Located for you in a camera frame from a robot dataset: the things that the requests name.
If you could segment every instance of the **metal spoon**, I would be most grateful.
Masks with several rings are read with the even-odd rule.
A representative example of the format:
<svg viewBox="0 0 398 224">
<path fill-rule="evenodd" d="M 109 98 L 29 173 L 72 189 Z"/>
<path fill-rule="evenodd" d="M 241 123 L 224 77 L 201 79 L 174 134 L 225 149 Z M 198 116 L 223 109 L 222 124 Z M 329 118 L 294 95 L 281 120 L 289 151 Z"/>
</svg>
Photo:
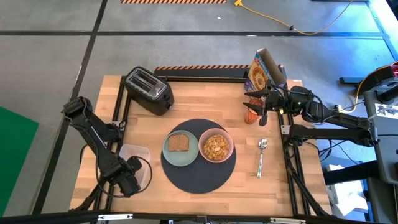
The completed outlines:
<svg viewBox="0 0 398 224">
<path fill-rule="evenodd" d="M 259 169 L 257 171 L 257 178 L 261 178 L 261 168 L 262 168 L 262 150 L 267 147 L 267 140 L 260 139 L 259 140 L 259 149 L 260 149 L 260 161 L 259 161 Z"/>
</svg>

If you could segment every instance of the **bowl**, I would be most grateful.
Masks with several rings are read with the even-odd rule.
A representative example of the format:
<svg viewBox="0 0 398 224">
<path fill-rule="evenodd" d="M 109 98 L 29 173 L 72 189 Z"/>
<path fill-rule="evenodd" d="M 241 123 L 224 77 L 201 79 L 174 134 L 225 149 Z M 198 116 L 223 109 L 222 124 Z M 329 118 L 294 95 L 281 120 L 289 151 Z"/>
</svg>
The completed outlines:
<svg viewBox="0 0 398 224">
<path fill-rule="evenodd" d="M 221 160 L 214 160 L 214 159 L 209 159 L 207 158 L 207 156 L 205 155 L 204 152 L 204 147 L 205 147 L 205 143 L 207 141 L 208 138 L 220 134 L 222 135 L 228 142 L 228 153 L 227 155 L 224 157 L 224 159 Z M 210 162 L 214 162 L 214 163 L 220 163 L 220 162 L 224 162 L 225 160 L 227 160 L 231 155 L 232 152 L 234 151 L 234 142 L 232 140 L 232 137 L 224 130 L 220 129 L 220 128 L 211 128 L 207 131 L 205 131 L 199 138 L 199 152 L 200 154 L 207 160 Z"/>
</svg>

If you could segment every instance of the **cable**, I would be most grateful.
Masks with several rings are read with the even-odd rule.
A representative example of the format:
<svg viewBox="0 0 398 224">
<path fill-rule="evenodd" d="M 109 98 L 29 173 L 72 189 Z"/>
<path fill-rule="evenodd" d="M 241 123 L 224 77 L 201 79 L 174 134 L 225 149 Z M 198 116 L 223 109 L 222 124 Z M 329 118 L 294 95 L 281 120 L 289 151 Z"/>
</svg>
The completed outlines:
<svg viewBox="0 0 398 224">
<path fill-rule="evenodd" d="M 361 168 L 363 168 L 361 165 L 359 165 L 357 162 L 355 162 L 354 160 L 352 160 L 352 158 L 350 158 L 350 156 L 344 151 L 344 149 L 339 146 L 338 144 L 336 144 L 336 146 L 340 147 L 340 149 L 343 151 L 344 154 L 346 154 L 346 156 L 348 157 L 348 159 L 350 159 L 353 163 L 355 163 L 356 165 L 360 166 Z"/>
<path fill-rule="evenodd" d="M 392 105 L 387 105 L 385 108 L 383 108 L 382 110 L 378 110 L 376 114 L 370 116 L 368 118 L 368 121 L 372 120 L 374 117 L 376 117 L 379 114 L 384 114 L 385 111 L 387 111 L 388 109 L 391 109 L 393 106 L 395 106 L 396 104 L 398 104 L 398 101 L 393 102 Z"/>
<path fill-rule="evenodd" d="M 289 90 L 289 89 L 286 89 L 286 88 L 283 88 L 283 87 L 280 87 L 280 86 L 277 86 L 277 85 L 274 85 L 274 84 L 271 84 L 271 86 L 273 88 L 278 88 L 280 90 L 285 90 L 285 91 L 287 91 L 289 93 L 296 93 L 296 94 L 300 94 L 300 95 L 306 95 L 306 96 L 315 97 L 319 101 L 319 104 L 321 104 L 321 121 L 322 121 L 321 123 L 323 123 L 323 121 L 324 121 L 323 117 L 324 117 L 324 114 L 325 114 L 325 110 L 324 110 L 324 107 L 323 107 L 323 102 L 322 102 L 321 98 L 319 98 L 319 96 L 313 94 L 313 92 L 311 90 L 310 90 L 309 93 L 301 93 L 301 92 L 292 91 L 292 90 Z"/>
<path fill-rule="evenodd" d="M 294 157 L 294 155 L 295 155 L 295 150 L 294 150 L 294 148 L 293 148 L 293 153 L 292 153 L 292 155 L 290 155 L 290 152 L 289 152 L 289 147 L 286 147 L 286 149 L 285 149 L 285 157 L 287 158 L 287 159 L 291 159 L 291 158 L 293 158 Z"/>
<path fill-rule="evenodd" d="M 398 134 L 379 134 L 378 136 L 398 136 Z"/>
<path fill-rule="evenodd" d="M 344 141 L 341 141 L 341 142 L 339 142 L 339 143 L 336 143 L 334 146 L 331 146 L 331 147 L 329 147 L 329 148 L 326 148 L 326 149 L 322 149 L 321 151 L 319 151 L 319 152 L 325 152 L 325 151 L 327 151 L 327 150 L 329 150 L 329 149 L 331 149 L 331 148 L 333 148 L 333 147 L 335 147 L 335 146 L 338 146 L 338 145 L 340 145 L 341 143 L 343 143 L 343 142 L 345 142 L 346 140 L 344 140 Z"/>
<path fill-rule="evenodd" d="M 345 109 L 347 109 L 347 108 L 351 108 L 351 107 L 353 107 L 353 106 L 360 105 L 360 104 L 362 104 L 362 103 L 365 104 L 365 102 L 356 103 L 356 104 L 354 104 L 354 105 L 352 105 L 352 106 L 347 106 L 347 107 L 345 107 L 345 108 L 339 110 L 339 112 L 341 112 L 341 111 L 343 111 L 343 110 L 345 110 Z"/>
<path fill-rule="evenodd" d="M 79 160 L 79 164 L 81 164 L 81 160 L 83 159 L 83 152 L 85 151 L 85 147 L 87 146 L 87 144 L 85 144 L 81 149 L 80 149 L 80 160 Z"/>
<path fill-rule="evenodd" d="M 389 64 L 389 65 L 385 65 L 385 66 L 383 66 L 383 67 L 380 67 L 380 68 L 376 69 L 375 71 L 373 71 L 373 72 L 369 73 L 368 75 L 366 75 L 365 78 L 363 78 L 362 81 L 359 83 L 358 89 L 356 90 L 356 94 L 355 94 L 355 103 L 354 103 L 354 105 L 353 105 L 354 108 L 353 108 L 352 110 L 350 110 L 350 111 L 339 110 L 339 112 L 343 112 L 343 113 L 352 113 L 352 112 L 354 112 L 354 110 L 356 109 L 356 105 L 358 104 L 359 91 L 360 91 L 361 86 L 362 86 L 363 82 L 365 81 L 365 79 L 366 79 L 367 77 L 369 77 L 370 75 L 372 75 L 374 72 L 376 72 L 376 71 L 378 71 L 378 70 L 380 70 L 380 69 L 386 68 L 386 67 L 388 67 L 388 66 L 391 66 L 391 65 L 393 65 L 393 64 L 395 64 L 395 63 L 397 63 L 397 62 L 398 62 L 398 61 L 392 62 L 392 63 Z"/>
<path fill-rule="evenodd" d="M 288 25 L 288 24 L 286 24 L 286 23 L 284 23 L 284 22 L 282 22 L 282 21 L 280 21 L 280 20 L 278 20 L 278 19 L 276 19 L 276 18 L 274 18 L 274 17 L 272 17 L 272 16 L 267 16 L 267 15 L 261 14 L 260 12 L 256 12 L 256 11 L 254 11 L 254 10 L 252 10 L 252 9 L 250 9 L 250 8 L 248 8 L 248 7 L 246 7 L 246 6 L 244 6 L 243 3 L 242 3 L 242 0 L 236 0 L 235 6 L 241 6 L 241 7 L 243 7 L 244 9 L 246 9 L 246 10 L 248 10 L 248 11 L 251 11 L 251 12 L 257 14 L 257 15 L 260 15 L 260 16 L 265 17 L 265 18 L 268 18 L 268 19 L 272 19 L 273 21 L 276 21 L 276 22 L 278 22 L 278 23 L 280 23 L 280 24 L 282 24 L 282 25 L 288 27 L 289 30 L 294 30 L 294 31 L 296 31 L 296 32 L 298 32 L 298 33 L 300 33 L 300 34 L 303 34 L 303 35 L 315 35 L 315 34 L 319 34 L 319 33 L 323 32 L 324 30 L 326 30 L 327 28 L 329 28 L 333 23 L 335 23 L 336 20 L 337 20 L 341 15 L 343 15 L 343 13 L 347 10 L 348 6 L 350 6 L 351 3 L 353 3 L 353 1 L 354 1 L 354 0 L 351 0 L 351 1 L 348 3 L 348 5 L 342 10 L 342 12 L 336 17 L 336 19 L 334 19 L 334 20 L 333 20 L 331 23 L 329 23 L 327 26 L 325 26 L 324 28 L 322 28 L 322 29 L 320 29 L 319 31 L 316 31 L 316 32 L 304 32 L 304 31 L 301 31 L 301 30 L 299 30 L 299 29 L 294 28 L 293 25 L 290 26 L 290 25 Z"/>
<path fill-rule="evenodd" d="M 273 87 L 274 90 L 278 91 L 279 95 L 280 95 L 280 96 L 282 97 L 282 99 L 284 99 L 284 101 L 285 101 L 285 97 L 283 96 L 283 94 L 282 94 L 277 88 L 275 88 L 274 86 L 272 86 L 272 87 Z"/>
<path fill-rule="evenodd" d="M 144 159 L 144 158 L 142 158 L 142 157 L 140 157 L 140 156 L 134 156 L 134 157 L 137 157 L 137 158 L 139 158 L 139 159 L 142 159 L 144 162 L 146 162 L 146 164 L 148 164 L 149 170 L 150 170 L 150 178 L 149 178 L 148 184 L 147 184 L 142 190 L 139 190 L 139 191 L 137 192 L 137 194 L 138 194 L 138 193 L 141 193 L 141 192 L 145 191 L 145 190 L 148 188 L 150 182 L 152 181 L 152 167 L 150 166 L 149 162 L 148 162 L 146 159 Z M 97 184 L 98 184 L 99 189 L 100 189 L 104 194 L 106 194 L 107 196 L 109 196 L 109 197 L 114 197 L 114 198 L 126 198 L 126 197 L 132 196 L 132 194 L 131 194 L 131 195 L 128 195 L 128 196 L 124 196 L 124 195 L 114 195 L 114 194 L 108 193 L 104 188 L 102 188 L 102 186 L 101 186 L 101 184 L 100 184 L 100 178 L 99 178 L 99 175 L 98 175 L 98 156 L 97 156 L 96 159 L 95 159 L 95 177 L 96 177 L 96 180 L 97 180 Z"/>
<path fill-rule="evenodd" d="M 330 149 L 328 151 L 324 151 L 323 153 L 320 154 L 319 158 L 321 158 L 326 152 L 328 153 L 325 158 L 321 159 L 320 162 L 325 161 L 327 158 L 329 158 L 331 154 L 331 150 L 333 149 L 334 146 L 331 145 L 331 140 L 329 139 L 329 144 L 330 144 Z"/>
<path fill-rule="evenodd" d="M 70 124 L 69 124 L 70 126 L 72 126 L 72 127 L 74 127 L 74 128 L 79 128 L 79 129 L 81 129 L 82 131 L 87 132 L 87 130 L 86 130 L 84 127 L 73 124 L 71 118 L 69 118 L 69 117 L 67 117 L 67 116 L 65 116 L 65 118 L 68 119 L 68 120 L 70 120 Z M 98 155 L 98 148 L 97 148 L 97 147 L 95 147 L 95 151 L 96 151 L 96 155 Z M 144 162 L 146 162 L 146 164 L 148 164 L 149 170 L 150 170 L 150 179 L 149 179 L 149 181 L 148 181 L 148 184 L 147 184 L 142 190 L 139 190 L 139 191 L 137 192 L 137 194 L 138 194 L 138 193 L 141 193 L 141 192 L 143 192 L 144 190 L 146 190 L 146 188 L 148 188 L 150 182 L 152 181 L 152 167 L 150 166 L 149 162 L 148 162 L 146 159 L 144 159 L 144 158 L 142 158 L 142 157 L 139 157 L 139 156 L 136 156 L 136 157 L 139 158 L 139 159 L 142 159 Z M 108 193 L 108 192 L 101 186 L 101 184 L 100 184 L 100 178 L 99 178 L 99 175 L 98 175 L 98 156 L 95 157 L 95 177 L 96 177 L 96 181 L 97 181 L 97 184 L 98 184 L 99 189 L 102 191 L 102 193 L 106 194 L 107 196 L 109 196 L 109 197 L 114 197 L 114 198 L 126 198 L 126 197 L 130 197 L 130 196 L 131 196 L 131 195 L 129 195 L 129 196 L 126 196 L 126 197 L 125 197 L 124 195 L 113 195 L 113 194 Z"/>
<path fill-rule="evenodd" d="M 320 124 L 324 124 L 327 120 L 329 120 L 330 118 L 335 118 L 335 117 L 340 117 L 340 115 L 331 115 L 327 118 L 325 118 Z"/>
<path fill-rule="evenodd" d="M 315 149 L 317 149 L 318 150 L 318 152 L 319 152 L 319 148 L 318 148 L 318 146 L 317 145 L 315 145 L 315 144 L 313 144 L 313 143 L 310 143 L 310 142 L 304 142 L 304 143 L 307 143 L 307 144 L 310 144 L 310 145 L 312 145 L 313 147 L 315 147 Z"/>
</svg>

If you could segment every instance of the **toaster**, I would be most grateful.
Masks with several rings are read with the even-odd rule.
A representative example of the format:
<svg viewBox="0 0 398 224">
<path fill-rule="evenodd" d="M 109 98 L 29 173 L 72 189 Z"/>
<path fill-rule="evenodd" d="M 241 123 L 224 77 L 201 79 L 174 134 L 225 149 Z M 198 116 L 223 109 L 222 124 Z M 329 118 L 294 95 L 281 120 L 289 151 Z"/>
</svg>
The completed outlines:
<svg viewBox="0 0 398 224">
<path fill-rule="evenodd" d="M 165 114 L 174 103 L 170 85 L 142 67 L 133 68 L 122 84 L 134 101 L 157 116 Z"/>
</svg>

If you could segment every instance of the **clear plastic container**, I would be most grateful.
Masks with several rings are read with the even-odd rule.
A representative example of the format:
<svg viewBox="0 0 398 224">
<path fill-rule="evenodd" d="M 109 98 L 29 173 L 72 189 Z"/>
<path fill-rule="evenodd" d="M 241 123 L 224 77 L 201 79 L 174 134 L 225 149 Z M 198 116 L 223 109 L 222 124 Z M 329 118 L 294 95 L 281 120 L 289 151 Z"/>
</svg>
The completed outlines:
<svg viewBox="0 0 398 224">
<path fill-rule="evenodd" d="M 120 157 L 125 159 L 126 161 L 131 157 L 131 156 L 139 156 L 144 158 L 150 163 L 150 151 L 146 147 L 141 147 L 141 146 L 133 146 L 130 144 L 124 144 L 122 148 L 120 148 Z M 141 169 L 136 172 L 136 179 L 143 189 L 149 182 L 150 178 L 150 170 L 148 164 L 140 159 L 140 162 L 142 164 Z"/>
</svg>

